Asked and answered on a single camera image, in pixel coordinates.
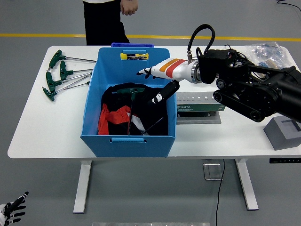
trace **table leg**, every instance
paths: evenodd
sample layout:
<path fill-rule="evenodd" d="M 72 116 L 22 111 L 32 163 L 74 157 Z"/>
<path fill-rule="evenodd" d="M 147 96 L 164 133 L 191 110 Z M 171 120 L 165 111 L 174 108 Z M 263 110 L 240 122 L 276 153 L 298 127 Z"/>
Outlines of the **table leg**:
<path fill-rule="evenodd" d="M 85 211 L 87 190 L 89 184 L 92 161 L 80 161 L 81 168 L 79 174 L 79 184 L 77 186 L 76 198 L 73 213 L 83 214 Z"/>
<path fill-rule="evenodd" d="M 248 210 L 258 210 L 255 193 L 252 187 L 248 168 L 246 166 L 247 159 L 235 159 L 240 182 L 244 191 L 246 206 Z"/>

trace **yellow floor line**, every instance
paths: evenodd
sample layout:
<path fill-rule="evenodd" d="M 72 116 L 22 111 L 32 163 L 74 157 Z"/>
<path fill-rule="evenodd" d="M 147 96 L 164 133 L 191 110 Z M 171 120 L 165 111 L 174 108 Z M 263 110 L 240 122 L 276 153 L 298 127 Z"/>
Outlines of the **yellow floor line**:
<path fill-rule="evenodd" d="M 85 38 L 84 34 L 32 34 L 32 33 L 0 33 L 0 37 L 17 38 Z M 130 39 L 182 39 L 189 40 L 191 36 L 183 35 L 127 35 Z M 211 36 L 196 36 L 195 39 L 209 40 Z M 216 36 L 216 40 L 242 40 L 242 41 L 301 41 L 301 38 L 271 38 L 271 37 L 232 37 Z"/>

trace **white table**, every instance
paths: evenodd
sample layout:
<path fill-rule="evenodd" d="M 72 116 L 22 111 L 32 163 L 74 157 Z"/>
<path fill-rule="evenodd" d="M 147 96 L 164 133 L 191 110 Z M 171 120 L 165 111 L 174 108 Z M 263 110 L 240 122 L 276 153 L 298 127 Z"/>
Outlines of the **white table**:
<path fill-rule="evenodd" d="M 171 57 L 187 58 L 186 46 L 160 47 L 167 48 Z M 46 70 L 57 50 L 62 50 L 67 57 L 96 60 L 99 48 L 101 46 L 52 46 L 47 50 L 8 149 L 9 157 L 14 159 L 64 158 L 81 161 L 74 213 L 84 213 L 91 161 L 112 158 L 97 158 L 80 139 L 88 86 L 59 92 L 54 102 L 46 97 L 41 87 L 47 87 Z M 246 51 L 245 47 L 232 48 L 242 53 Z M 211 49 L 226 47 L 213 46 Z M 287 49 L 285 51 L 289 61 L 296 66 Z M 74 71 L 94 67 L 91 63 L 70 60 L 66 61 L 66 65 L 67 70 Z M 51 74 L 55 81 L 60 80 L 59 63 L 51 69 Z M 181 81 L 179 92 L 214 90 L 217 90 L 215 82 L 207 85 Z M 272 117 L 256 123 L 229 108 L 220 112 L 220 117 L 221 124 L 177 125 L 176 140 L 167 159 L 235 159 L 248 210 L 257 210 L 246 160 L 301 157 L 301 146 L 275 151 L 263 131 Z"/>

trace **black pants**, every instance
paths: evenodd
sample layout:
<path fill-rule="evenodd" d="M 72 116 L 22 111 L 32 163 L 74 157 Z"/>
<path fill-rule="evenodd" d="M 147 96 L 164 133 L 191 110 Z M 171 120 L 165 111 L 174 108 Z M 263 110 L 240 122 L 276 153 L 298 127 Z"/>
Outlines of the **black pants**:
<path fill-rule="evenodd" d="M 130 43 L 120 21 L 120 0 L 99 4 L 83 3 L 88 46 Z"/>

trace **gray box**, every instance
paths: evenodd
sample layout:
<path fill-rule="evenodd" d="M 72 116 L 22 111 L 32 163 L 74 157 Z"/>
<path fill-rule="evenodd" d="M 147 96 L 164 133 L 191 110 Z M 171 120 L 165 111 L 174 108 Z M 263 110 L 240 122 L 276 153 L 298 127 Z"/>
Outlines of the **gray box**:
<path fill-rule="evenodd" d="M 285 116 L 273 117 L 263 129 L 275 150 L 301 144 L 301 123 Z"/>

